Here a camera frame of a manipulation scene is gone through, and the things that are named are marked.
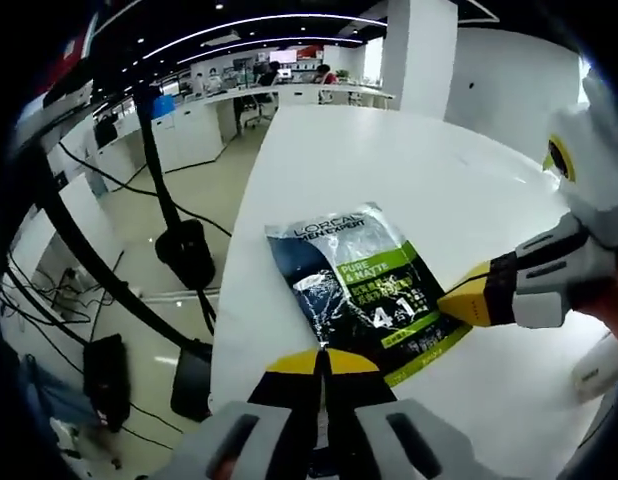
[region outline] black device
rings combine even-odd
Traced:
[[[119,334],[85,345],[83,391],[93,408],[103,414],[107,427],[118,432],[129,418],[131,387],[127,349]]]
[[[211,384],[211,345],[194,341],[198,355],[180,350],[171,390],[171,409],[178,415],[202,422],[211,412],[208,400]]]

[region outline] white table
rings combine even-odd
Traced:
[[[306,139],[319,142],[298,148]],[[266,366],[317,342],[278,272],[264,226],[376,201],[443,288],[566,211],[555,178],[468,130],[393,111],[282,106],[251,173],[229,247],[214,340],[211,406],[245,400]],[[578,406],[569,374],[606,329],[474,329],[398,385],[471,439],[502,475],[555,478],[599,402]]]
[[[107,215],[92,193],[85,174],[80,174],[60,190],[60,198],[100,258],[109,268],[115,268],[122,255],[123,244],[115,235]],[[60,246],[56,243],[59,237],[44,210],[38,211],[30,220],[23,223],[19,235],[18,240],[14,242],[12,253],[13,260],[19,269],[11,261],[9,261],[9,268],[24,285],[28,285],[30,282],[36,283],[36,277],[40,275],[37,270],[39,266],[42,267],[44,260],[48,260],[47,264],[44,265],[44,269],[47,270],[46,273],[50,274],[56,281],[60,280],[60,276],[66,267],[75,268],[77,266],[78,262],[73,254],[65,251],[65,249],[54,251],[54,247]],[[14,290],[13,283],[7,275],[3,276],[3,283],[8,295],[21,309],[35,317],[42,317],[19,291]],[[77,311],[91,318],[88,323],[68,325],[70,330],[84,340],[90,340],[98,313],[98,304],[94,302],[89,305],[88,302],[91,300],[102,301],[104,293],[103,289],[84,293],[80,300],[87,304],[88,308],[75,306]],[[56,320],[63,321],[59,313],[51,308],[47,300],[33,290],[30,290],[30,294]],[[76,316],[72,320],[83,318]],[[31,353],[51,373],[69,381],[76,387],[81,387],[82,375],[78,374],[65,360],[58,356],[38,331],[25,324],[24,320],[18,318],[18,315],[3,317],[1,328],[4,338],[17,352],[20,354]],[[41,328],[73,363],[79,367],[82,366],[83,348],[81,345],[67,337],[57,327],[41,326]]]

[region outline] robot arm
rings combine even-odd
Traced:
[[[545,166],[561,173],[571,213],[515,251],[479,265],[438,301],[477,326],[559,327],[613,281],[618,249],[618,110],[590,71],[591,101],[554,115]]]

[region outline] computer monitor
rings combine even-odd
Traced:
[[[269,61],[279,63],[294,63],[297,60],[297,50],[276,50],[269,53]]]
[[[233,68],[234,70],[249,70],[253,68],[255,63],[256,62],[253,57],[236,58],[233,61]]]

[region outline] white column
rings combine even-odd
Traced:
[[[458,33],[458,7],[448,0],[389,0],[383,90],[391,107],[442,119]]]

